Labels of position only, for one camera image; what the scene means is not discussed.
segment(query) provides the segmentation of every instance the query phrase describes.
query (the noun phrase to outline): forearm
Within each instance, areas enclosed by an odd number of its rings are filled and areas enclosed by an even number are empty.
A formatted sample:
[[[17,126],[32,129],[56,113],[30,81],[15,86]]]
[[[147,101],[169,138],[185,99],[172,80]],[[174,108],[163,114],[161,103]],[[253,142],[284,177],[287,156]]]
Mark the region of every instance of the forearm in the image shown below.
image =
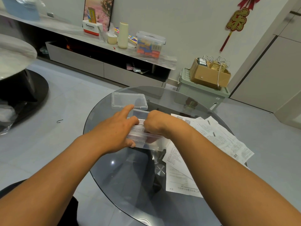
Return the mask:
[[[84,138],[0,199],[2,225],[57,225],[76,187],[101,156]]]
[[[171,140],[223,225],[297,225],[301,221],[300,213],[279,193],[195,129],[182,121],[173,122],[172,127]]]

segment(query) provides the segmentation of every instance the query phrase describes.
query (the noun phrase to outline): framed picture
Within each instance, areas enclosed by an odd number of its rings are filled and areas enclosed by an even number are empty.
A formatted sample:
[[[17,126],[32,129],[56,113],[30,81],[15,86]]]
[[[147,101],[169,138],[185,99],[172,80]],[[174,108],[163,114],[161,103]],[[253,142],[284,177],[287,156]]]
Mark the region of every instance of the framed picture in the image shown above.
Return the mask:
[[[95,9],[96,22],[103,25],[103,30],[108,31],[114,0],[85,0],[84,20],[88,20],[88,8]]]

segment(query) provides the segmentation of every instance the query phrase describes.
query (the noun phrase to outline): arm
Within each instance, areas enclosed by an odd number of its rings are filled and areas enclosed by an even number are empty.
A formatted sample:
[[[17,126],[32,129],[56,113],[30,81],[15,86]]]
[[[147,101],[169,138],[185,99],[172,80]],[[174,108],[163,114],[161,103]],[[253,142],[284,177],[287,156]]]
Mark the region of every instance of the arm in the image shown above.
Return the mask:
[[[284,197],[186,122],[155,110],[144,127],[175,144],[205,201],[224,226],[300,225],[301,214]]]
[[[78,184],[107,153],[135,147],[126,139],[136,117],[127,119],[133,105],[78,137],[60,155],[0,199],[1,225],[57,225]]]

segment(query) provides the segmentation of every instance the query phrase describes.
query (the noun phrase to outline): green storage bin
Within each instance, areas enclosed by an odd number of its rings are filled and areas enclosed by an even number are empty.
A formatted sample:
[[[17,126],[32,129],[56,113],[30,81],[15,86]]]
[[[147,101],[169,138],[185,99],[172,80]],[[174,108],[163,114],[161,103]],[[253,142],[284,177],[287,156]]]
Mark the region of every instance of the green storage bin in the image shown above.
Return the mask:
[[[188,68],[183,68],[180,73],[177,91],[195,99],[212,111],[214,111],[225,98],[230,96],[230,92],[227,87],[222,87],[221,90],[217,90],[193,83],[190,81]]]

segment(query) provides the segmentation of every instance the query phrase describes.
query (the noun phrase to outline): hand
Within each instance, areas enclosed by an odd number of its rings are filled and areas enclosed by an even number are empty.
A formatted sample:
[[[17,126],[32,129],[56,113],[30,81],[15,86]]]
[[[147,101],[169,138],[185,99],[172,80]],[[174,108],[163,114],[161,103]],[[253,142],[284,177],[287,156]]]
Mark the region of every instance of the hand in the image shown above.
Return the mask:
[[[187,123],[157,110],[151,111],[144,121],[144,127],[148,132],[168,139],[170,139],[172,129],[181,129],[181,126],[185,124]]]
[[[102,155],[117,152],[125,147],[135,147],[135,142],[126,138],[132,127],[139,124],[135,116],[127,119],[133,108],[134,105],[127,105],[114,116],[100,122],[92,131],[85,134],[87,141],[92,142]]]

